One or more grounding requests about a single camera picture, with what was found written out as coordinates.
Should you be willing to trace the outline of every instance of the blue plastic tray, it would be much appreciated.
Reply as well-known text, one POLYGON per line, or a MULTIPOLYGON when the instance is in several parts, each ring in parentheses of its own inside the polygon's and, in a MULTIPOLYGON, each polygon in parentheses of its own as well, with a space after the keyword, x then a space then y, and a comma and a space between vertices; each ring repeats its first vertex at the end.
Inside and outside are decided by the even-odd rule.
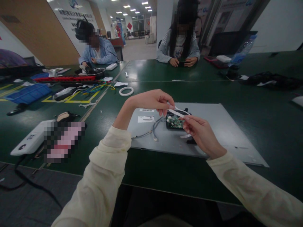
POLYGON ((47 84, 34 84, 4 98, 17 104, 30 104, 50 92, 47 84))

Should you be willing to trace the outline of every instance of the barcode label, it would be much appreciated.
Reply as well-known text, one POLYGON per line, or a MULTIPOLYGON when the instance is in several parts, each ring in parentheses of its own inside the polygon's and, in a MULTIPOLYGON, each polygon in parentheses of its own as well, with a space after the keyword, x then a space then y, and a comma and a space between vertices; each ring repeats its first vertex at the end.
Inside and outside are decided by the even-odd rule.
POLYGON ((138 116, 138 123, 155 122, 154 116, 138 116))
POLYGON ((155 110, 140 109, 140 112, 155 112, 155 110))

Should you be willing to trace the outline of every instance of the long black hair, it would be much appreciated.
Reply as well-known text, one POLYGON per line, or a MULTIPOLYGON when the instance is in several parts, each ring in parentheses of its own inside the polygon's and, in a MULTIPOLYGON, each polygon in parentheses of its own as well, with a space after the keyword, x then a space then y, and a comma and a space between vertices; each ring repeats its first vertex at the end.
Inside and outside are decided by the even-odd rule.
POLYGON ((174 57, 174 51, 176 47, 177 35, 178 35, 178 24, 186 24, 189 25, 189 29, 187 30, 186 39, 183 45, 182 58, 187 58, 188 52, 190 49, 190 44, 192 41, 195 21, 198 16, 198 4, 197 0, 180 0, 177 6, 177 12, 175 13, 174 20, 169 29, 170 32, 170 40, 169 40, 169 55, 174 57))

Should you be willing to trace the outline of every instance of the water bottle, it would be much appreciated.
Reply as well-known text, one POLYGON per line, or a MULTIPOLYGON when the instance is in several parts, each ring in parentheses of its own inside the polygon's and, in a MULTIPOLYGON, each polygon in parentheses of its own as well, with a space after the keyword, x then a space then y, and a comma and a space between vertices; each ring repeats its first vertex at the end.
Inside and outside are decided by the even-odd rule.
POLYGON ((249 53, 251 50, 253 43, 255 42, 256 35, 252 35, 248 41, 246 41, 235 53, 233 58, 228 63, 228 66, 231 67, 232 65, 239 66, 240 63, 243 61, 245 56, 249 53))

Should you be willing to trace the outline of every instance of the light blue jacket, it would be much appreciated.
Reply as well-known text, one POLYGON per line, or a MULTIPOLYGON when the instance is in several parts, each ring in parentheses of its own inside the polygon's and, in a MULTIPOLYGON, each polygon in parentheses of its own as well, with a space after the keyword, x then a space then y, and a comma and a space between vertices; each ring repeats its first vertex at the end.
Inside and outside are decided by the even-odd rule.
MULTIPOLYGON (((168 45, 170 40, 170 33, 171 33, 171 29, 167 30, 159 46, 159 49, 157 50, 157 60, 159 62, 168 63, 168 61, 171 59, 171 57, 169 56, 169 45, 168 45)), ((193 38, 190 43, 190 48, 188 53, 189 53, 188 58, 197 57, 198 60, 200 59, 201 53, 197 44, 195 32, 193 33, 193 38)))
MULTIPOLYGON (((100 40, 100 50, 101 50, 101 58, 97 59, 97 63, 102 64, 112 64, 118 61, 116 51, 111 44, 111 42, 107 39, 102 39, 99 37, 100 40)), ((79 64, 81 65, 82 62, 89 62, 93 64, 91 58, 96 58, 96 52, 92 49, 91 46, 86 46, 85 51, 83 52, 82 56, 79 58, 79 64)))

